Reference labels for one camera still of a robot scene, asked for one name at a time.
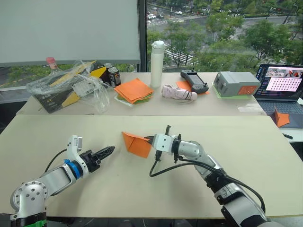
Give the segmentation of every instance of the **orange paper on table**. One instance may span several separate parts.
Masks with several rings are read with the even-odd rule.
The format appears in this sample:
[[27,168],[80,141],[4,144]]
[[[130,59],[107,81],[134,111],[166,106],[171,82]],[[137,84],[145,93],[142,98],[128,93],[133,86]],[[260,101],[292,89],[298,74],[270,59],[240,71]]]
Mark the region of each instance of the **orange paper on table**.
[[[178,81],[178,82],[176,82],[176,84],[179,88],[183,88],[187,91],[191,91],[190,85],[186,81]],[[209,91],[206,91],[204,93],[200,93],[198,95],[205,95],[205,94],[209,94]]]
[[153,89],[138,78],[121,84],[115,87],[114,90],[131,104],[154,92]]
[[281,127],[289,123],[289,114],[288,113],[279,113],[275,107],[275,118],[276,118],[276,125]]
[[148,157],[148,154],[152,148],[152,145],[147,142],[148,139],[126,132],[122,132],[122,134],[128,152],[140,157]]

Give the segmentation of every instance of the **white water bottle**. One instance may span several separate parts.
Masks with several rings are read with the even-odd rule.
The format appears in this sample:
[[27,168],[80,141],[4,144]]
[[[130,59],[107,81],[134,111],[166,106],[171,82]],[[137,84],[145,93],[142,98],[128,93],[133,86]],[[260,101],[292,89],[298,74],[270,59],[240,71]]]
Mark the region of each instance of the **white water bottle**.
[[165,45],[163,41],[158,40],[153,42],[151,47],[151,87],[158,88],[162,80]]

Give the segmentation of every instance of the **laptop keyboard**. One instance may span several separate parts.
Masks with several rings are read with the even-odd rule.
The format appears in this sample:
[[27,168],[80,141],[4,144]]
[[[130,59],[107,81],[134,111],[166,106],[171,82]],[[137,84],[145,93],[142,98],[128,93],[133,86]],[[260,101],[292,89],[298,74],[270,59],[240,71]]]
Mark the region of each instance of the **laptop keyboard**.
[[303,114],[303,108],[298,103],[259,102],[259,104],[268,115],[275,111],[275,107],[282,114]]

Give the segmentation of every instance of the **blue ring joint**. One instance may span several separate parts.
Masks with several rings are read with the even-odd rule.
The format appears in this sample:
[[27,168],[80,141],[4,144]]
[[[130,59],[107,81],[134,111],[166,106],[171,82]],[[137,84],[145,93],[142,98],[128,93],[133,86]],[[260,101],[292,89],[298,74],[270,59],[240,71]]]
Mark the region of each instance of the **blue ring joint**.
[[66,163],[76,174],[76,180],[80,178],[80,172],[75,164],[73,164],[69,159],[65,159],[64,163]]

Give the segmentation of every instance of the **car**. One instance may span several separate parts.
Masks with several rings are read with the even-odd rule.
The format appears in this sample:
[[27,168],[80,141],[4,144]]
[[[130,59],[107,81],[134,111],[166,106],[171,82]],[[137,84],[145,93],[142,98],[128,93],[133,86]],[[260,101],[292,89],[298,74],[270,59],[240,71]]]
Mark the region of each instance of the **car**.
[[149,14],[149,16],[151,16],[151,17],[152,17],[152,19],[155,19],[155,18],[156,18],[156,16],[155,16],[155,15],[153,15],[152,13],[151,13],[151,14]]
[[163,16],[162,14],[158,14],[158,15],[157,15],[157,18],[159,18],[159,19],[163,19],[163,18],[164,18],[164,16]]

